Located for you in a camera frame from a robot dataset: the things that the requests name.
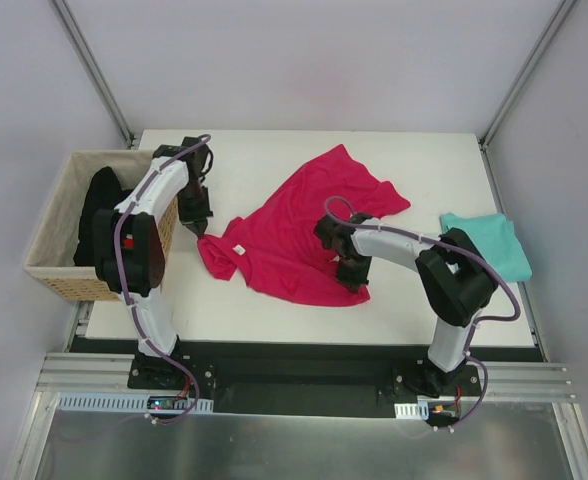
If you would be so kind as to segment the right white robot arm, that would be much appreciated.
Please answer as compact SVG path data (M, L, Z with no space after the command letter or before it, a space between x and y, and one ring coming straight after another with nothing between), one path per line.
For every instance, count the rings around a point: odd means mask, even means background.
M460 381L471 322L485 308L498 287L496 276L464 232L453 229L437 240L410 232L395 233L370 215L358 213L348 222L322 217L314 234L338 257L337 281L355 293L369 283L374 258L416 272L428 303L437 316L426 387L447 394Z

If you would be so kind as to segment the pink t shirt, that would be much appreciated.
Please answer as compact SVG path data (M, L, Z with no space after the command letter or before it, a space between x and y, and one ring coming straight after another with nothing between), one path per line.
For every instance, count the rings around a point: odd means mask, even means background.
M221 236L199 239L205 268L225 281L240 272L251 289L295 304L352 307L367 302L367 288L350 292L339 284L335 256L314 233L326 199L334 196L377 218L411 206L391 182L378 180L338 145L303 164L260 208L231 220Z

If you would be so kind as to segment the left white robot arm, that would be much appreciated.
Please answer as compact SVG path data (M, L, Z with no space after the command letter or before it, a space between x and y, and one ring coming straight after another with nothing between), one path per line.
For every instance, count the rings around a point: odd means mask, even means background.
M157 357L150 375L162 388L178 387L184 363L172 356L178 334L161 294L166 269L159 223L172 203L178 218L196 237L204 236L213 217L209 192L203 185L213 165L211 136L186 137L161 145L132 192L93 218L94 266L97 277L127 307L138 335L138 349Z

